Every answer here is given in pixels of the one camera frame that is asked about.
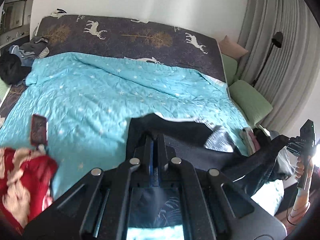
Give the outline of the person right hand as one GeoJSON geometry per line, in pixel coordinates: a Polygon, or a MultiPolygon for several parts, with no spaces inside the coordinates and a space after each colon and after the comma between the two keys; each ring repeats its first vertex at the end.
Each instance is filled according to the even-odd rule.
{"type": "Polygon", "coordinates": [[[295,179],[299,180],[300,177],[305,173],[305,171],[308,171],[308,178],[312,177],[314,164],[312,162],[312,158],[308,157],[308,167],[306,168],[303,164],[303,159],[301,157],[297,158],[296,168],[295,168],[295,179]]]}

